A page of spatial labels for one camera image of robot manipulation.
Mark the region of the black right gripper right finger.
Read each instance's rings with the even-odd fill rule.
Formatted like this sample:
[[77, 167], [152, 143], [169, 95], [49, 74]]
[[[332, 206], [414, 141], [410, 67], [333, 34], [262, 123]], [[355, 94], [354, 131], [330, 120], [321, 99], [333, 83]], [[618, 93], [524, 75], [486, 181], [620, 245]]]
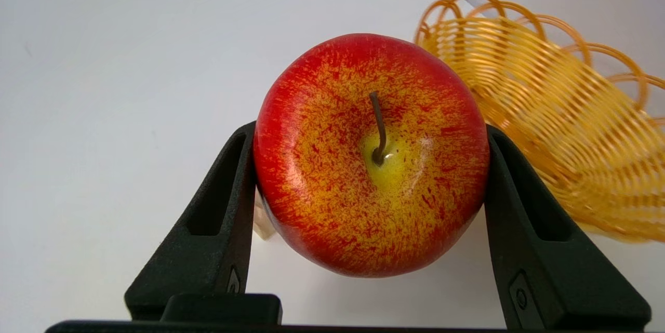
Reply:
[[509, 330], [644, 330], [651, 307], [506, 134], [487, 126], [485, 222]]

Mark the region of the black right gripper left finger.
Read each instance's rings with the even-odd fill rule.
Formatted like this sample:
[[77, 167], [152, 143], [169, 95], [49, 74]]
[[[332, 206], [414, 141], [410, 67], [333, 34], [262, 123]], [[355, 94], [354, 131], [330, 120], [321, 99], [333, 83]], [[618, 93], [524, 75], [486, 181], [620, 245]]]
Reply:
[[238, 128], [192, 200], [130, 284], [132, 319], [156, 321], [180, 294], [244, 293], [251, 254], [256, 123]]

